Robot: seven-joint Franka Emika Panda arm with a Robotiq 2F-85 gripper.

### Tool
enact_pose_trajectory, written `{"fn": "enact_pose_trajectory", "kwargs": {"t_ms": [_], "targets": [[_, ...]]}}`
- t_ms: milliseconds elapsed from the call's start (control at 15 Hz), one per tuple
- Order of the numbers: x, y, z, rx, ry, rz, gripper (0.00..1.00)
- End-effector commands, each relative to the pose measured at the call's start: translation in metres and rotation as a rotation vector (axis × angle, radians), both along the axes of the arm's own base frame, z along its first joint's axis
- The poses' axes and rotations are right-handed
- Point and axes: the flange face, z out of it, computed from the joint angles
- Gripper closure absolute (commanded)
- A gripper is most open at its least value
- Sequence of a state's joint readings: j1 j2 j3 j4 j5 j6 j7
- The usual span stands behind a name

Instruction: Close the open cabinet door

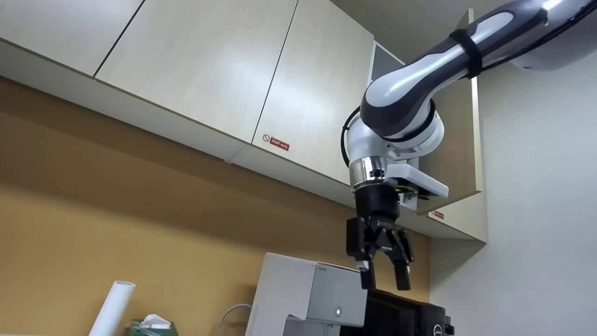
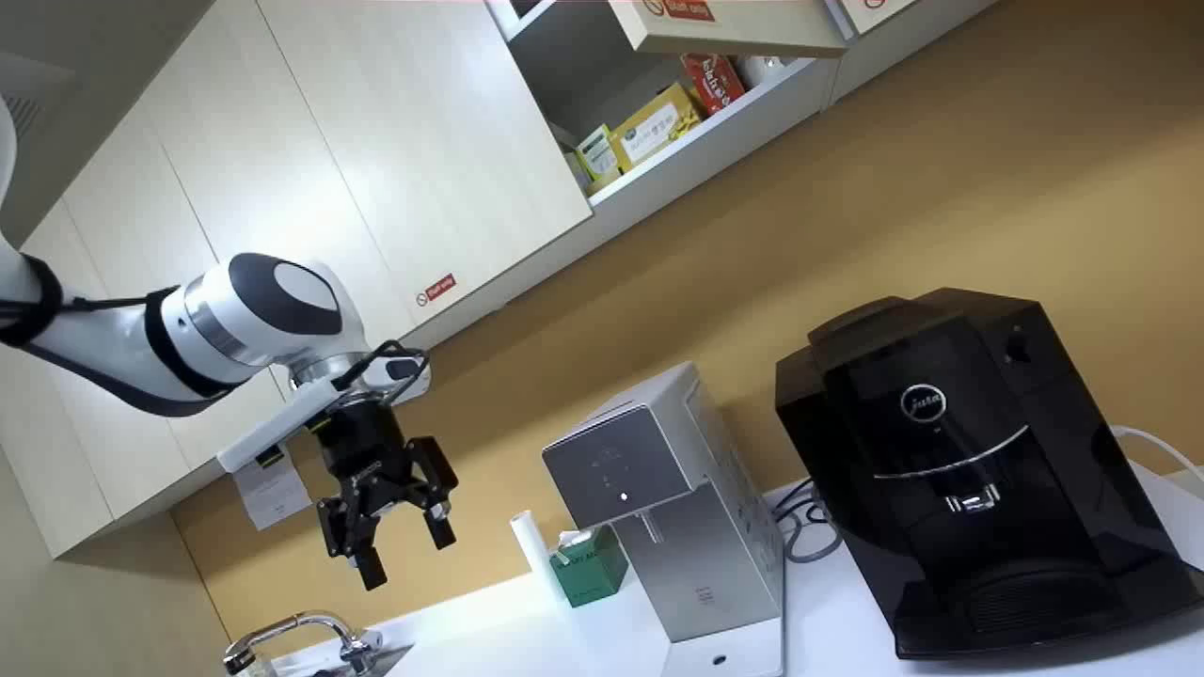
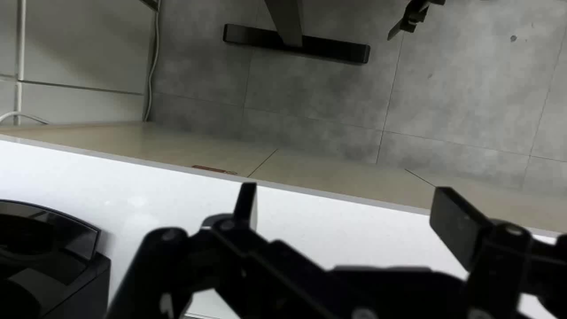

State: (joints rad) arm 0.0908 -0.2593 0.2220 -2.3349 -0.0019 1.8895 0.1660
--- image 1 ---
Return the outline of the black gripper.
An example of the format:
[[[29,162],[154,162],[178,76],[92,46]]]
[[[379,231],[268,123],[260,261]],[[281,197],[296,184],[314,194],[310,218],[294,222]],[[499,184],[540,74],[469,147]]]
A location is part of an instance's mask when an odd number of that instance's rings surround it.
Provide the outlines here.
[[[398,229],[396,218],[398,192],[385,183],[370,183],[355,192],[357,214],[348,220],[346,250],[359,263],[361,281],[365,289],[376,287],[374,257],[383,250],[396,274],[400,291],[411,289],[413,248],[404,229]]]

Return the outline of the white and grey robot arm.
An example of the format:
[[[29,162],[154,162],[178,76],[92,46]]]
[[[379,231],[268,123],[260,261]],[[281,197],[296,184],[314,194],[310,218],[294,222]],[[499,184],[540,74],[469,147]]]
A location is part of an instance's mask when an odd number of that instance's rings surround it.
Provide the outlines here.
[[[596,13],[597,0],[512,0],[368,84],[340,140],[357,201],[357,214],[348,220],[348,253],[366,289],[376,285],[379,252],[394,265],[396,287],[411,287],[413,250],[398,225],[400,197],[450,194],[413,164],[445,138],[434,95],[506,61],[546,71],[588,56],[596,50]]]

